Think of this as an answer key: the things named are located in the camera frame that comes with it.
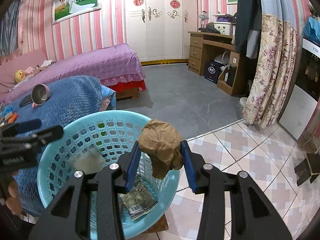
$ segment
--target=blue plastic basket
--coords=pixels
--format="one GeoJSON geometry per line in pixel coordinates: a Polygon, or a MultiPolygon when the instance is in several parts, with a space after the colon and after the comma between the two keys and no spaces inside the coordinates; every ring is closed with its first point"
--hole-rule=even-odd
{"type": "MultiPolygon", "coordinates": [[[[150,118],[130,111],[104,111],[84,116],[64,128],[63,138],[50,143],[45,149],[38,169],[38,190],[45,207],[75,172],[72,161],[86,156],[90,149],[97,149],[105,165],[117,162],[121,154],[130,152],[142,128],[150,118]]],[[[154,225],[172,202],[179,182],[179,171],[169,171],[163,180],[152,177],[150,158],[141,153],[137,172],[158,203],[147,215],[132,221],[126,209],[121,222],[126,239],[137,236],[154,225]]],[[[96,192],[92,193],[91,239],[97,239],[96,192]]]]}

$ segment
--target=blue curtain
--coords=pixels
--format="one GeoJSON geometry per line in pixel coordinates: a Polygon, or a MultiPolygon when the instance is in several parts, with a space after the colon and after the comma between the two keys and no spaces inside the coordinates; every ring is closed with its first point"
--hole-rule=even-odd
{"type": "Polygon", "coordinates": [[[0,57],[18,48],[18,16],[20,0],[14,0],[4,17],[0,19],[0,57]]]}

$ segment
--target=wedding photo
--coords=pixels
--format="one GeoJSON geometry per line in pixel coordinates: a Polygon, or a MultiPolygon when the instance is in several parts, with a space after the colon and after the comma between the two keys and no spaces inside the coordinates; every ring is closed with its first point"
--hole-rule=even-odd
{"type": "Polygon", "coordinates": [[[100,9],[98,0],[55,0],[52,8],[52,23],[97,9],[100,9]]]}

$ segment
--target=wardrobe door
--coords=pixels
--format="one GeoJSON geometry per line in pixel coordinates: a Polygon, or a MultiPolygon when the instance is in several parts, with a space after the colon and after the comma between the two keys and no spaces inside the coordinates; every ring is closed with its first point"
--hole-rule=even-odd
{"type": "Polygon", "coordinates": [[[140,61],[148,60],[146,0],[125,0],[128,45],[137,52],[140,61]]]}
{"type": "Polygon", "coordinates": [[[183,0],[183,59],[189,58],[190,34],[198,29],[197,0],[183,0]]]}
{"type": "Polygon", "coordinates": [[[147,54],[149,61],[162,60],[165,56],[164,31],[165,11],[164,0],[147,1],[147,54]]]}
{"type": "Polygon", "coordinates": [[[164,0],[164,53],[166,59],[182,59],[183,6],[182,0],[164,0]]]}

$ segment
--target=silver screw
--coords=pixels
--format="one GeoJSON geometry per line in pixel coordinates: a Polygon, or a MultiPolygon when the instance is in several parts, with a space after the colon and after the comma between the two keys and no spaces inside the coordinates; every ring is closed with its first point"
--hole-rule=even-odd
{"type": "Polygon", "coordinates": [[[30,149],[32,147],[30,143],[25,143],[24,146],[26,149],[30,149]]]}
{"type": "Polygon", "coordinates": [[[80,178],[80,177],[83,176],[83,172],[82,172],[82,171],[76,171],[76,172],[74,173],[74,176],[75,176],[76,178],[80,178]]]}
{"type": "Polygon", "coordinates": [[[213,166],[210,163],[206,163],[203,165],[203,168],[207,171],[212,170],[213,166]]]}
{"type": "Polygon", "coordinates": [[[116,170],[119,168],[119,164],[118,163],[112,163],[109,165],[109,168],[112,170],[116,170]]]}
{"type": "Polygon", "coordinates": [[[240,171],[239,176],[245,179],[246,177],[248,177],[248,173],[246,173],[245,171],[240,171]]]}

